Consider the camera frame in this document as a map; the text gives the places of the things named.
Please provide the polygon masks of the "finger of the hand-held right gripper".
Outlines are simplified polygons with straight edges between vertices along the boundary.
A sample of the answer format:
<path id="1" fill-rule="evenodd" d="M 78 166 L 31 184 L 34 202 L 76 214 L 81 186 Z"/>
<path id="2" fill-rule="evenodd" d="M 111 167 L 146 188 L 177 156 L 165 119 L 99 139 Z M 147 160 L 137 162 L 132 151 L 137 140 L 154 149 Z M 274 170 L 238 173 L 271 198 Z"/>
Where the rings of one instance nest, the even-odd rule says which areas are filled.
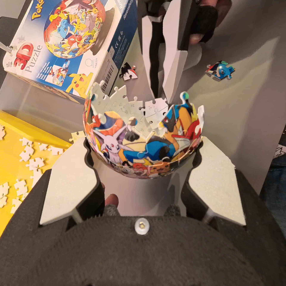
<path id="1" fill-rule="evenodd" d="M 166 53 L 163 90 L 169 104 L 177 92 L 188 55 L 191 25 L 197 14 L 196 1 L 173 0 L 163 19 Z"/>
<path id="2" fill-rule="evenodd" d="M 138 34 L 148 84 L 153 97 L 163 97 L 166 44 L 163 36 L 164 16 L 138 16 Z"/>

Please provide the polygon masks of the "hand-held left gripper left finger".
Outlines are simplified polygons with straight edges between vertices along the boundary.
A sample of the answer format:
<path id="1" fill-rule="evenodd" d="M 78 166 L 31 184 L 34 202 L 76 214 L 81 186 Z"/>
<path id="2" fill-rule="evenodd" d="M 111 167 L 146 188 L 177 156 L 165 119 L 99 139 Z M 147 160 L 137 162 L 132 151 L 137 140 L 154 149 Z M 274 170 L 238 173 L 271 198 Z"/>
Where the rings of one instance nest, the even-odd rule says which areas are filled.
<path id="1" fill-rule="evenodd" d="M 93 168 L 87 138 L 78 139 L 54 163 L 45 195 L 40 225 L 64 218 L 79 224 L 104 207 L 104 190 Z"/>

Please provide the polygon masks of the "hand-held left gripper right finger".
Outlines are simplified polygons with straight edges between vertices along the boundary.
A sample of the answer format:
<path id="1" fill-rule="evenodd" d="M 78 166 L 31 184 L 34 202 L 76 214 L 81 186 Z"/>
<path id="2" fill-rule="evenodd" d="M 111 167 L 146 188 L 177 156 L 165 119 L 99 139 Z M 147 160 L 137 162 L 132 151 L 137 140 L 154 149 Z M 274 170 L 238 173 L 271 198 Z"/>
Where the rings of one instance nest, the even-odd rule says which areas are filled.
<path id="1" fill-rule="evenodd" d="M 246 225 L 235 166 L 207 137 L 195 152 L 181 190 L 186 215 L 209 224 L 219 217 Z"/>

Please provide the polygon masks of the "white joined puzzle pieces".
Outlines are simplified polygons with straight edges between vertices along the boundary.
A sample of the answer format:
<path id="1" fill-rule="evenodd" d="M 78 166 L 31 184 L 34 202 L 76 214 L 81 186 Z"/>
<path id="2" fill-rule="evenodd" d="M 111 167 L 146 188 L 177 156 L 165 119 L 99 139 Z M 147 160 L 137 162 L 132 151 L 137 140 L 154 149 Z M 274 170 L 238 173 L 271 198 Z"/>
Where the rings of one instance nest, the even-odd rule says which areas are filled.
<path id="1" fill-rule="evenodd" d="M 145 118 L 150 124 L 152 130 L 158 128 L 159 123 L 164 118 L 165 114 L 168 112 L 169 106 L 166 101 L 162 98 L 155 99 L 153 101 L 145 102 L 145 107 L 141 111 L 145 112 Z"/>
<path id="2" fill-rule="evenodd" d="M 232 73 L 235 72 L 235 68 L 230 66 L 229 63 L 221 60 L 216 62 L 214 65 L 207 65 L 205 72 L 210 75 L 214 75 L 219 80 L 224 78 L 231 79 Z"/>

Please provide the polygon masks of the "yellow cardboard box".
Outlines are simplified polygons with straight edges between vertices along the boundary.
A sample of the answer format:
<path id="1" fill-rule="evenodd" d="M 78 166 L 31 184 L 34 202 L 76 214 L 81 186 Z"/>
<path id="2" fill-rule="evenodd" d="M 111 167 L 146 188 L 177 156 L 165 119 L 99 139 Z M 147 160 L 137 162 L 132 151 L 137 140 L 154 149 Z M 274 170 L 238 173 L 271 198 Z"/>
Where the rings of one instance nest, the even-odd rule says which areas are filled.
<path id="1" fill-rule="evenodd" d="M 71 144 L 46 132 L 29 123 L 20 120 L 19 118 L 12 116 L 1 110 L 0 124 L 8 126 L 12 130 L 16 131 L 20 136 L 31 139 L 32 141 L 47 144 L 56 148 L 68 149 Z M 3 233 L 11 217 L 5 217 L 4 220 L 0 220 L 0 234 Z"/>

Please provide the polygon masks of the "colourful puzzle ball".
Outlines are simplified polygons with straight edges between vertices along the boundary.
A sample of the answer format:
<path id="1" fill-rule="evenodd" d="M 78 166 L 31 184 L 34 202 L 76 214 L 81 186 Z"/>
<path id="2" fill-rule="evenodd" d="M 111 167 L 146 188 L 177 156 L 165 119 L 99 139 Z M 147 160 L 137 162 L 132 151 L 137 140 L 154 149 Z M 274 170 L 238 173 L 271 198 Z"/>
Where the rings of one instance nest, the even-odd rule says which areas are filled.
<path id="1" fill-rule="evenodd" d="M 152 130 L 141 111 L 143 101 L 129 101 L 125 85 L 105 95 L 103 83 L 91 86 L 83 123 L 91 148 L 104 164 L 124 176 L 147 179 L 169 175 L 191 158 L 202 142 L 203 105 L 196 111 L 188 93 L 182 92 L 181 103 L 168 105 Z"/>

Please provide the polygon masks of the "black red white puzzle piece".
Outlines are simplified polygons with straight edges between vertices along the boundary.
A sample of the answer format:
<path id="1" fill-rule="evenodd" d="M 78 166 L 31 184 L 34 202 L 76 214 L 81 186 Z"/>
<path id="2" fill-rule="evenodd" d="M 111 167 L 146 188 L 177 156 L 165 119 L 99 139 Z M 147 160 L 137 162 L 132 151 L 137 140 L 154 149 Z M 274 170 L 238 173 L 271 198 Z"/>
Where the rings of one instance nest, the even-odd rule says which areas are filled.
<path id="1" fill-rule="evenodd" d="M 135 72 L 136 66 L 130 66 L 128 62 L 126 62 L 121 68 L 121 73 L 119 74 L 119 78 L 123 78 L 124 81 L 130 79 L 137 79 L 138 76 Z"/>

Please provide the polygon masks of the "pile of white puzzle pieces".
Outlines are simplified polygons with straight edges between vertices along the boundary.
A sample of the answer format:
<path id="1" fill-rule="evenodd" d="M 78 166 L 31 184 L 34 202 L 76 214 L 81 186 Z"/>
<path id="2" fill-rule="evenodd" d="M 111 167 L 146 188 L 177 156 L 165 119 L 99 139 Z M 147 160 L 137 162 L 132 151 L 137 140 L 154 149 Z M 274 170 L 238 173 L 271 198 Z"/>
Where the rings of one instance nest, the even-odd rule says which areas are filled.
<path id="1" fill-rule="evenodd" d="M 65 149 L 32 141 L 1 125 L 1 220 L 11 217 Z"/>

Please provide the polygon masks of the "single white puzzle piece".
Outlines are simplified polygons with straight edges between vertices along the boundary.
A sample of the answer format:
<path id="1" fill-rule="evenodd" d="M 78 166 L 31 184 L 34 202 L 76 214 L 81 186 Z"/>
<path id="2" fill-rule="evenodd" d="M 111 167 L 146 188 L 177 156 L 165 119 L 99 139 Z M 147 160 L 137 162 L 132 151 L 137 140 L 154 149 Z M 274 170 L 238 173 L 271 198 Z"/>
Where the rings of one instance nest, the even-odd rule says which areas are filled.
<path id="1" fill-rule="evenodd" d="M 69 139 L 70 142 L 75 143 L 80 138 L 85 138 L 85 132 L 84 131 L 78 131 L 71 133 L 71 138 Z"/>

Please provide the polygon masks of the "blue white puzzle box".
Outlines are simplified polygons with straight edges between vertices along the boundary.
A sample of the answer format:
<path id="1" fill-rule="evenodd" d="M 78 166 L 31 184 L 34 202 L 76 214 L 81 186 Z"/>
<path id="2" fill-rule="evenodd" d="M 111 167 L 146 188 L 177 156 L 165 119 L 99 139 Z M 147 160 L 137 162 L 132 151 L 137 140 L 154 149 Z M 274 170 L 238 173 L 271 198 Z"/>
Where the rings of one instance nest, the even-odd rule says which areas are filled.
<path id="1" fill-rule="evenodd" d="M 5 71 L 84 104 L 103 81 L 109 95 L 137 29 L 135 0 L 32 1 L 6 53 Z"/>

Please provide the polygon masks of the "person's left hand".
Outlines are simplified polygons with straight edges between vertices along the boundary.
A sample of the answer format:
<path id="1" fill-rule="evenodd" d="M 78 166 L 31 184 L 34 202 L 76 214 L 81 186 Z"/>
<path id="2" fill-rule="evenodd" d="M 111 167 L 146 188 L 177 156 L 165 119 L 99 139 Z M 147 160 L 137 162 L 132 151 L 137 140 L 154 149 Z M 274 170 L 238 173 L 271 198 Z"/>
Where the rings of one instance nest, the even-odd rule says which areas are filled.
<path id="1" fill-rule="evenodd" d="M 119 199 L 116 194 L 110 194 L 106 199 L 105 199 L 105 206 L 107 205 L 114 205 L 116 208 L 119 205 Z"/>

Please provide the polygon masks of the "person's blue jeans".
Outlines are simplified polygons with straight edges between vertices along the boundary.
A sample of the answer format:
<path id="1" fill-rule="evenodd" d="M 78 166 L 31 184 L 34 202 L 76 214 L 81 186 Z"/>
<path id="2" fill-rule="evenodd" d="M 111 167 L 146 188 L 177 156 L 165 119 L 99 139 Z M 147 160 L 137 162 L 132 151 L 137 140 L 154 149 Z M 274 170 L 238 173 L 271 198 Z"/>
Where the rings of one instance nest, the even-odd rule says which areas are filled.
<path id="1" fill-rule="evenodd" d="M 285 224 L 286 218 L 286 154 L 272 159 L 260 197 L 273 216 Z"/>

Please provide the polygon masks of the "clear plastic strip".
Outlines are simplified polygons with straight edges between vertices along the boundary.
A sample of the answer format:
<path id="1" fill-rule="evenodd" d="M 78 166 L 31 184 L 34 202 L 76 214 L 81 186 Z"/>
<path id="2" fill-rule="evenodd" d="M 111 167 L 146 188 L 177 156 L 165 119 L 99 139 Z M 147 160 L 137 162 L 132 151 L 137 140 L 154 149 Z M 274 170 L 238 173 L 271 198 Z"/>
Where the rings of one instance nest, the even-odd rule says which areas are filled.
<path id="1" fill-rule="evenodd" d="M 10 53 L 10 54 L 17 52 L 17 51 L 16 51 L 16 48 L 17 48 L 16 46 L 12 46 L 12 45 L 7 46 L 7 45 L 3 44 L 2 42 L 0 42 L 0 48 L 1 48 L 2 50 L 4 50 L 5 52 Z"/>

